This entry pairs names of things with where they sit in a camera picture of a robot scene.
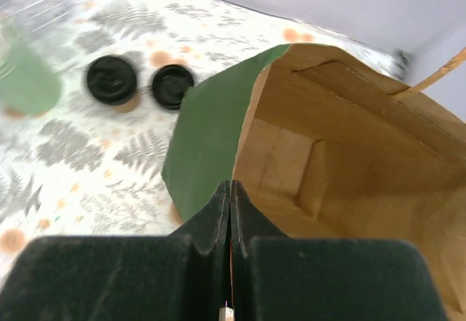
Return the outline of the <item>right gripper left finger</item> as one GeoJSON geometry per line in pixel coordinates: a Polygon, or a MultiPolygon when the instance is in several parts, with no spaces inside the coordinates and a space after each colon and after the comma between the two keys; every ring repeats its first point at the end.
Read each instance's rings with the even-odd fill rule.
{"type": "Polygon", "coordinates": [[[3,320],[220,320],[229,300],[230,185],[172,234],[30,242],[1,290],[3,320]]]}

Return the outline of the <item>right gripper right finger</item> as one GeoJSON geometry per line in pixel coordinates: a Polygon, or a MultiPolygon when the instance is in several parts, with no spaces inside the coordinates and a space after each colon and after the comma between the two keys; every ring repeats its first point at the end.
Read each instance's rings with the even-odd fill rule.
{"type": "Polygon", "coordinates": [[[294,239],[239,181],[230,195],[236,320],[445,320],[427,265],[391,239],[294,239]]]}

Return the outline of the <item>green brown paper bag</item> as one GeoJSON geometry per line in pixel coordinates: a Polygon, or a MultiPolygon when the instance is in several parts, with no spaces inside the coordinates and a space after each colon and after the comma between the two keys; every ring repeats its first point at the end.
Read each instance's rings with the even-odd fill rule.
{"type": "Polygon", "coordinates": [[[465,123],[338,47],[278,45],[191,88],[162,178],[183,219],[235,179],[292,236],[409,241],[465,318],[465,123]]]}

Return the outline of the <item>brown paper coffee cup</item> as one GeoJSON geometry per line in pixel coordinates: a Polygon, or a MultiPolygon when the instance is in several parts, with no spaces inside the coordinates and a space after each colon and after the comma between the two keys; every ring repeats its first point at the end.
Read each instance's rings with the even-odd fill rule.
{"type": "Polygon", "coordinates": [[[84,82],[94,99],[118,113],[129,113],[140,103],[136,70],[121,56],[104,55],[92,61],[84,82]]]}

